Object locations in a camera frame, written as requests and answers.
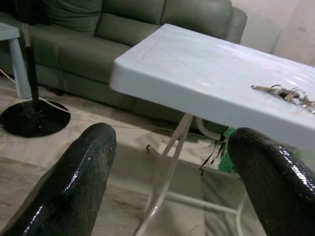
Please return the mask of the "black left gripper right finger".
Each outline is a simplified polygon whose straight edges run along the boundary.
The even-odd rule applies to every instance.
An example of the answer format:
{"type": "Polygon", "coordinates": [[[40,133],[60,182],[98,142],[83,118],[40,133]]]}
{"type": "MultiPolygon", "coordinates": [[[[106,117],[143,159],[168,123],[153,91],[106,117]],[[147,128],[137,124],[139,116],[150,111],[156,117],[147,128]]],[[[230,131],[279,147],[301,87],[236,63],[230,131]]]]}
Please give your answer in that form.
{"type": "Polygon", "coordinates": [[[315,234],[315,174],[289,146],[242,127],[228,154],[266,235],[315,234]]]}

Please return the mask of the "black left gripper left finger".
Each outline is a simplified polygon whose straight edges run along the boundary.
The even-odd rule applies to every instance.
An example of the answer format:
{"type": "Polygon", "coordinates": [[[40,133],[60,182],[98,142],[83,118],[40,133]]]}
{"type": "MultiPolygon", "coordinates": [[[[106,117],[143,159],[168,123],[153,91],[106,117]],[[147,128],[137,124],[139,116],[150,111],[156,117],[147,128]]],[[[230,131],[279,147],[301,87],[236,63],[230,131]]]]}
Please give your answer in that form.
{"type": "Polygon", "coordinates": [[[117,147],[106,123],[88,127],[37,182],[2,236],[90,236],[117,147]]]}

